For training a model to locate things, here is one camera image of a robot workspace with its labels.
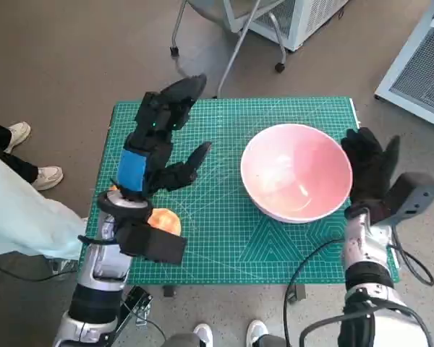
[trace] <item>white machine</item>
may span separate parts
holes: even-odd
[[[434,124],[434,0],[375,92]]]
[[[278,19],[284,46],[296,51],[318,28],[329,20],[349,0],[286,0],[272,9]],[[273,23],[264,14],[249,28],[277,43]]]

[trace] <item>green cutting mat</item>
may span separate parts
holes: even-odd
[[[88,221],[95,236],[95,197],[116,177],[125,137],[135,128],[139,103],[118,103],[113,112],[103,162]],[[135,259],[130,284],[287,283],[296,266],[325,241],[341,237],[344,208],[308,224],[279,223],[262,214],[248,197],[239,161],[248,141],[280,123],[310,125],[339,140],[357,128],[349,98],[264,98],[199,100],[190,120],[173,136],[170,163],[186,160],[204,141],[212,150],[197,181],[175,192],[159,192],[156,207],[167,207],[182,222],[188,244],[181,266]],[[341,245],[323,250],[302,271],[299,283],[341,283]]]

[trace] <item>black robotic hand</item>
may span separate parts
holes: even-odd
[[[363,200],[382,200],[389,191],[391,177],[399,159],[400,137],[394,136],[385,150],[368,128],[349,129],[341,146],[352,165],[352,204]]]

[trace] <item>chair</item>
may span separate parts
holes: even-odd
[[[171,55],[173,57],[179,56],[179,48],[176,45],[175,38],[179,30],[180,22],[182,21],[183,11],[187,4],[204,18],[219,24],[224,29],[230,30],[233,33],[239,33],[237,45],[234,48],[233,54],[231,55],[229,63],[225,68],[225,72],[218,84],[216,97],[220,98],[225,79],[238,54],[239,48],[246,37],[251,22],[268,13],[281,49],[281,61],[275,65],[275,70],[278,73],[282,73],[284,70],[284,64],[286,63],[286,50],[281,38],[278,20],[271,10],[284,1],[285,0],[183,0],[182,5],[180,6],[179,15],[176,19],[174,32],[172,33]]]

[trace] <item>shoe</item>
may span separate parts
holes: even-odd
[[[37,179],[32,187],[37,190],[47,190],[56,186],[63,179],[63,170],[58,166],[38,168]]]
[[[21,121],[8,127],[8,130],[12,133],[12,138],[4,151],[5,153],[11,153],[13,147],[18,146],[22,141],[27,139],[30,134],[30,125],[25,121]]]
[[[212,336],[212,330],[210,329],[210,326],[207,324],[199,324],[193,332],[199,336],[202,342],[205,343],[205,347],[213,347],[213,336]]]
[[[252,347],[253,343],[264,335],[268,334],[268,329],[260,320],[253,320],[246,333],[246,347]]]

